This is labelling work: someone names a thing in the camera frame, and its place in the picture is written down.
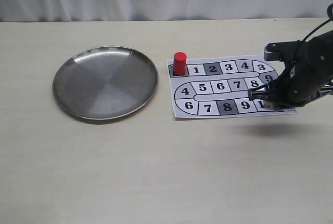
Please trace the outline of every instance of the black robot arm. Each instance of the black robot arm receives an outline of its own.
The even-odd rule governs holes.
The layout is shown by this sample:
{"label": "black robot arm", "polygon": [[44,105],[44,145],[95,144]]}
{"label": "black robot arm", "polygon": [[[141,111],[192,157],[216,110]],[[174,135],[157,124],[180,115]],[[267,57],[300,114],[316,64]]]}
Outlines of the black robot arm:
{"label": "black robot arm", "polygon": [[328,9],[329,20],[312,31],[302,41],[270,43],[264,59],[285,65],[282,74],[268,84],[250,89],[250,100],[261,99],[276,108],[303,107],[326,95],[333,95],[333,31],[305,40],[320,27],[333,20],[333,4]]}

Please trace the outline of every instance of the white table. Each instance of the white table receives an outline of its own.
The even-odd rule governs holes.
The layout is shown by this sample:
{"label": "white table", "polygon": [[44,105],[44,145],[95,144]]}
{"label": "white table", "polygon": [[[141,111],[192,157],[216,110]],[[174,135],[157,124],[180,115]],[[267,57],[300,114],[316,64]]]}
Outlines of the white table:
{"label": "white table", "polygon": [[[261,54],[322,21],[1,23],[0,223],[333,223],[332,97],[297,115],[176,122],[165,63]],[[142,51],[160,83],[138,114],[84,124],[52,81],[103,45]]]}

